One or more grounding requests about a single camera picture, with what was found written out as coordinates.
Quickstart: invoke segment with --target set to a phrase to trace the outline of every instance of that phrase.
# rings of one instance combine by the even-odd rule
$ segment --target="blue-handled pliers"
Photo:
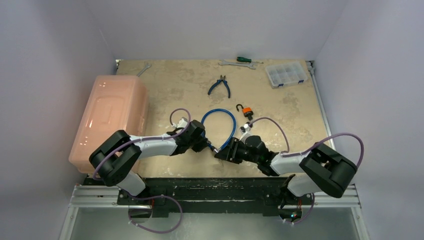
[[[228,98],[230,98],[230,96],[231,96],[231,92],[230,92],[230,88],[228,87],[228,84],[227,84],[227,81],[225,80],[225,78],[226,78],[226,76],[222,76],[221,75],[221,77],[218,79],[218,80],[216,80],[216,82],[209,88],[209,91],[207,91],[207,94],[208,95],[211,95],[211,93],[212,93],[212,90],[216,87],[216,86],[218,86],[220,83],[224,83],[224,85],[225,85],[225,87],[226,87],[226,90],[227,90],[227,92],[228,92]]]

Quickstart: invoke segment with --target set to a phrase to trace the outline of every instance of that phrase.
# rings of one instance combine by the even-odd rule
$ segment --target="screwdriver handle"
[[[263,62],[261,62],[261,61],[252,61],[252,59],[245,58],[245,57],[242,57],[242,56],[238,56],[236,58],[236,60],[237,60],[237,62],[240,62],[240,63],[251,63],[251,62],[254,62],[254,63],[258,63],[258,64],[263,64]]]

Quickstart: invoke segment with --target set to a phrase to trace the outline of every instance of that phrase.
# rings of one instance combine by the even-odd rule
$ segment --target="wrench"
[[[151,66],[152,65],[147,62],[146,65],[144,66],[144,68],[137,74],[137,77],[140,77],[140,75],[143,74]]]
[[[239,66],[239,67],[248,67],[250,69],[256,69],[255,65],[257,64],[256,62],[251,62],[249,64],[247,63],[238,63],[238,62],[231,62],[231,61],[225,61],[223,59],[220,59],[221,62],[218,62],[219,65],[224,66],[224,65],[233,65],[233,66]]]

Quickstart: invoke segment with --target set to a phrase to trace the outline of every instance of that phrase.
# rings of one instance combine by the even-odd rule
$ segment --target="blue hose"
[[[232,132],[229,135],[228,139],[224,142],[224,144],[219,148],[221,150],[221,149],[225,148],[230,143],[231,138],[234,136],[234,133],[236,132],[236,125],[237,124],[236,124],[236,118],[234,117],[234,115],[230,111],[225,110],[225,109],[222,109],[222,108],[216,108],[216,109],[212,109],[212,110],[208,111],[201,118],[201,124],[203,124],[205,122],[205,119],[206,119],[207,116],[209,116],[209,114],[215,113],[215,112],[224,112],[224,113],[227,113],[232,118]],[[209,144],[209,148],[210,149],[213,149],[213,146],[211,144]]]

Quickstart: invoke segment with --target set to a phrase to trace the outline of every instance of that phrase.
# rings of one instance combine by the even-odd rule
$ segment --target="stained work surface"
[[[265,66],[293,60],[264,60],[256,70],[241,66],[220,66],[218,60],[122,60],[117,75],[136,75],[146,63],[152,67],[140,78],[147,86],[149,109],[146,135],[161,135],[171,131],[169,114],[176,108],[186,108],[192,119],[200,122],[209,110],[222,108],[232,112],[237,122],[235,137],[240,137],[239,127],[247,118],[237,112],[236,105],[250,107],[253,119],[270,117],[284,129],[290,143],[290,152],[309,148],[327,136],[316,93],[309,79],[300,85],[272,89]],[[305,72],[304,60],[299,60]],[[212,84],[225,75],[231,90],[221,83],[208,95]],[[173,121],[185,116],[176,112]],[[233,122],[223,112],[212,113],[205,123],[206,137],[220,147],[233,129]],[[255,123],[252,133],[259,135],[271,151],[286,150],[279,129],[268,120]],[[254,163],[234,164],[213,157],[209,148],[200,153],[188,150],[177,156],[154,156],[140,159],[138,173],[142,177],[264,177]]]

